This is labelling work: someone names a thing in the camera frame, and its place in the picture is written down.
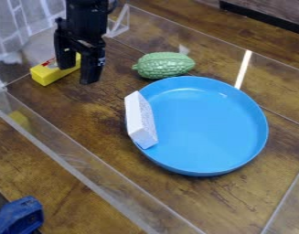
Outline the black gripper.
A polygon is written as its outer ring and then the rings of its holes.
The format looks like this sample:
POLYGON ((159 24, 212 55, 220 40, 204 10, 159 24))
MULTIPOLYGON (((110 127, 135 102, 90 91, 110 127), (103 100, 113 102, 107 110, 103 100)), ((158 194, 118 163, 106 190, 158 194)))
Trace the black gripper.
POLYGON ((106 65, 106 42, 109 0, 66 0, 66 18, 58 17, 54 35, 55 57, 59 69, 77 66, 73 43, 85 48, 81 54, 79 83, 89 85, 101 79, 106 65))

